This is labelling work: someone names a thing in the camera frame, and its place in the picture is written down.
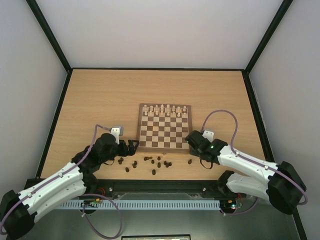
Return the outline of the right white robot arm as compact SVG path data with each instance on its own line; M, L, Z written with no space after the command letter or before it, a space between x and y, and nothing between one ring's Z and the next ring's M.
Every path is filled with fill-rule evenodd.
M197 130L185 140L201 161L236 170L225 171L218 179L218 191L224 196L231 193L255 196L287 215L293 214L304 198L307 187L294 166L286 161L277 164L255 158Z

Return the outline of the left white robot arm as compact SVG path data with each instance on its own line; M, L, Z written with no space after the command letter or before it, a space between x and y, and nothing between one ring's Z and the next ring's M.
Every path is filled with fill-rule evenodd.
M139 143L104 133L50 177L18 193L14 190L6 192L0 201L1 235L17 240L59 205L75 197L93 194L98 182L94 172L115 157L133 156Z

